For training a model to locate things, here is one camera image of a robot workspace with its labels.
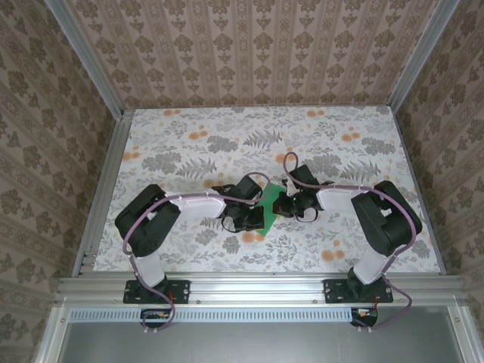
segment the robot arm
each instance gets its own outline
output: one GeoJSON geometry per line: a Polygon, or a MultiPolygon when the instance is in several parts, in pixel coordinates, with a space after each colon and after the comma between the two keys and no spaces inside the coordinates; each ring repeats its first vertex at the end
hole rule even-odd
{"type": "Polygon", "coordinates": [[[306,165],[294,169],[289,175],[298,191],[290,196],[281,192],[274,203],[273,212],[286,217],[303,217],[305,210],[310,208],[316,211],[356,213],[369,247],[349,270],[348,290],[343,291],[342,295],[350,300],[367,299],[369,294],[373,298],[370,285],[381,282],[380,278],[396,254],[411,242],[409,221],[416,234],[422,231],[422,223],[415,211],[390,181],[382,181],[370,190],[358,187],[331,188],[327,186],[331,182],[325,182],[321,188],[322,185],[306,165]],[[397,203],[407,216],[382,196],[397,203]]]}
{"type": "MultiPolygon", "coordinates": [[[[246,203],[223,200],[233,197],[252,200],[262,189],[249,176],[245,176],[237,185],[214,187],[213,190],[196,195],[180,195],[158,206],[141,220],[129,238],[135,268],[140,277],[150,287],[156,287],[165,280],[161,268],[158,250],[168,233],[175,226],[190,219],[232,218],[235,231],[252,231],[264,228],[262,207],[251,207],[246,203]]],[[[158,185],[148,185],[117,217],[115,225],[125,238],[141,215],[157,201],[173,196],[158,185]]]]}

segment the metal rail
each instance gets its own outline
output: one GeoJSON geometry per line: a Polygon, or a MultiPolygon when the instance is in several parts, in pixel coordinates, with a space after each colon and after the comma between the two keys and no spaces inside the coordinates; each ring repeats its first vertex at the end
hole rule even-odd
{"type": "MultiPolygon", "coordinates": [[[[171,273],[168,279],[191,281],[191,305],[203,307],[237,306],[365,306],[365,304],[327,304],[322,281],[345,278],[345,274],[222,274],[171,273]]],[[[458,277],[438,274],[389,274],[389,279],[409,293],[416,306],[465,305],[458,277]]],[[[124,305],[123,293],[131,272],[92,272],[79,278],[60,280],[55,304],[75,307],[140,306],[124,305]]],[[[404,306],[407,299],[393,292],[394,302],[404,306]]]]}

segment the black mounting plate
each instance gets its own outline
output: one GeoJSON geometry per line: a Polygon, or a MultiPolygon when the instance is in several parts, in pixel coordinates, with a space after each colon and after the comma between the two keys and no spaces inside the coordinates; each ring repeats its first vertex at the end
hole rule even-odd
{"type": "MultiPolygon", "coordinates": [[[[188,304],[190,297],[189,280],[167,280],[164,284],[158,285],[160,292],[167,295],[174,304],[188,304]]],[[[126,282],[123,303],[125,304],[167,304],[168,303],[148,290],[138,280],[126,282]]]]}
{"type": "Polygon", "coordinates": [[[368,291],[362,294],[358,299],[349,296],[348,279],[328,279],[323,281],[324,299],[327,304],[343,303],[375,303],[375,297],[379,303],[393,303],[392,290],[383,279],[377,280],[368,286],[368,291]]]}

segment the aluminum frame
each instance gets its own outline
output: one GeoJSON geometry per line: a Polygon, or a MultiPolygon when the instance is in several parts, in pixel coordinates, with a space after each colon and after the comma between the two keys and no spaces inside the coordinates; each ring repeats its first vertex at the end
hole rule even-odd
{"type": "Polygon", "coordinates": [[[429,23],[425,27],[414,52],[408,59],[405,69],[387,102],[394,112],[398,111],[402,105],[458,3],[458,0],[445,0],[437,4],[429,23]]]}
{"type": "Polygon", "coordinates": [[[107,218],[107,211],[109,210],[111,197],[113,196],[118,171],[121,166],[124,148],[129,137],[129,130],[131,129],[131,122],[134,115],[134,110],[125,111],[121,121],[114,126],[113,136],[107,149],[98,188],[96,189],[91,211],[85,224],[85,230],[77,252],[72,276],[79,275],[83,263],[90,263],[94,266],[94,262],[83,262],[83,259],[86,253],[90,256],[95,256],[95,252],[99,248],[104,223],[107,218]]]}
{"type": "MultiPolygon", "coordinates": [[[[125,112],[123,119],[116,125],[107,159],[101,173],[101,180],[96,190],[95,203],[89,214],[88,224],[82,238],[82,244],[73,270],[74,278],[60,280],[58,295],[49,318],[48,326],[42,341],[38,363],[58,360],[71,309],[79,307],[138,309],[138,304],[123,304],[123,293],[127,280],[134,279],[132,272],[93,271],[99,242],[101,240],[110,198],[112,197],[117,173],[123,157],[126,140],[129,136],[134,111],[125,112]]],[[[414,183],[416,178],[405,150],[405,157],[414,183]]],[[[417,196],[422,206],[425,219],[427,211],[417,188],[417,196]]],[[[432,228],[429,228],[432,239],[432,228]]],[[[442,257],[436,250],[442,273],[445,269],[442,257]]],[[[461,348],[464,361],[484,361],[482,346],[476,328],[466,307],[466,299],[461,289],[459,277],[422,273],[389,274],[388,278],[399,288],[409,293],[415,306],[446,306],[453,319],[453,328],[461,348]]],[[[324,274],[239,274],[239,273],[168,273],[170,279],[188,279],[191,281],[190,309],[237,309],[237,308],[271,308],[271,309],[317,309],[331,307],[359,307],[370,304],[326,304],[324,301],[322,281],[330,278],[345,278],[343,273],[324,274]]],[[[381,309],[389,306],[405,306],[407,299],[394,292],[394,302],[379,304],[381,309]]]]}
{"type": "MultiPolygon", "coordinates": [[[[327,304],[322,281],[345,278],[346,274],[225,274],[168,273],[172,280],[190,280],[190,305],[203,307],[310,307],[310,306],[368,306],[371,304],[327,304]]],[[[127,280],[132,272],[92,272],[79,278],[63,278],[57,288],[54,304],[69,307],[139,307],[123,304],[127,280]]],[[[409,293],[416,306],[465,305],[465,295],[457,276],[438,274],[389,274],[388,278],[409,293]]],[[[407,299],[394,291],[395,301],[382,306],[405,306],[407,299]]]]}
{"type": "Polygon", "coordinates": [[[81,26],[77,23],[76,16],[69,9],[69,5],[64,0],[46,0],[45,2],[51,9],[74,51],[76,51],[82,65],[91,77],[109,111],[113,114],[114,119],[116,121],[121,119],[123,102],[116,93],[115,88],[111,85],[109,75],[104,72],[101,62],[82,32],[81,26]]]}
{"type": "MultiPolygon", "coordinates": [[[[345,274],[223,274],[171,273],[168,278],[191,281],[189,309],[215,308],[223,312],[237,308],[300,309],[320,311],[328,307],[358,307],[368,304],[326,304],[322,281],[345,274]]],[[[415,306],[447,306],[461,354],[466,363],[484,361],[465,295],[457,276],[438,274],[389,274],[389,279],[409,293],[415,306]]],[[[60,280],[58,295],[49,318],[37,363],[56,362],[61,351],[70,312],[76,307],[126,310],[160,305],[123,304],[125,283],[131,272],[91,272],[60,280]]],[[[393,303],[380,309],[405,306],[404,296],[394,292],[393,303]]]]}

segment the gray metal panel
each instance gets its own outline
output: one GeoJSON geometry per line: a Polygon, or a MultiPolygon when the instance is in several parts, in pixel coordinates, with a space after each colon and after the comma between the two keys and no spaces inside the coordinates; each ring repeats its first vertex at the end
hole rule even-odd
{"type": "Polygon", "coordinates": [[[77,276],[81,271],[83,263],[88,263],[92,270],[94,265],[94,255],[91,260],[83,262],[86,252],[98,250],[99,243],[106,222],[107,211],[111,198],[113,196],[114,186],[118,176],[119,167],[123,158],[123,151],[126,146],[126,140],[129,136],[129,128],[133,119],[134,110],[127,110],[123,114],[120,122],[116,123],[113,130],[113,136],[109,148],[107,149],[106,159],[104,160],[101,177],[99,178],[98,188],[94,195],[88,220],[85,224],[84,234],[82,235],[81,244],[77,253],[76,262],[73,268],[73,276],[77,276]]]}
{"type": "Polygon", "coordinates": [[[113,114],[114,119],[118,121],[121,119],[123,103],[111,85],[110,77],[104,73],[101,63],[99,63],[92,47],[84,37],[76,17],[70,12],[69,5],[64,0],[46,0],[45,2],[60,24],[67,39],[69,39],[69,43],[76,51],[82,65],[104,99],[104,103],[113,114]]]}
{"type": "MultiPolygon", "coordinates": [[[[382,320],[398,309],[383,309],[382,320]]],[[[446,308],[419,308],[382,330],[347,323],[184,323],[156,334],[140,324],[70,324],[59,362],[392,363],[464,360],[446,308]]]]}
{"type": "Polygon", "coordinates": [[[420,187],[418,185],[417,177],[415,176],[414,167],[411,165],[410,156],[408,155],[408,150],[403,140],[402,130],[400,129],[399,123],[396,120],[395,112],[392,111],[392,114],[393,114],[393,122],[395,123],[397,132],[399,133],[400,142],[402,143],[403,151],[405,152],[405,159],[407,159],[408,169],[410,170],[411,178],[415,184],[415,191],[417,192],[418,201],[420,202],[420,207],[422,208],[423,217],[425,218],[425,223],[427,224],[430,238],[432,238],[432,241],[433,241],[433,245],[432,245],[433,252],[436,254],[437,262],[439,263],[441,273],[446,274],[447,271],[445,270],[444,260],[442,259],[442,255],[440,254],[439,245],[437,244],[436,236],[433,233],[432,223],[430,223],[429,213],[427,212],[427,208],[425,207],[425,203],[424,203],[424,198],[422,197],[422,193],[420,192],[420,187]]]}
{"type": "Polygon", "coordinates": [[[438,3],[388,100],[388,105],[394,113],[399,110],[408,91],[417,79],[418,73],[430,56],[458,2],[459,0],[441,0],[438,3]]]}

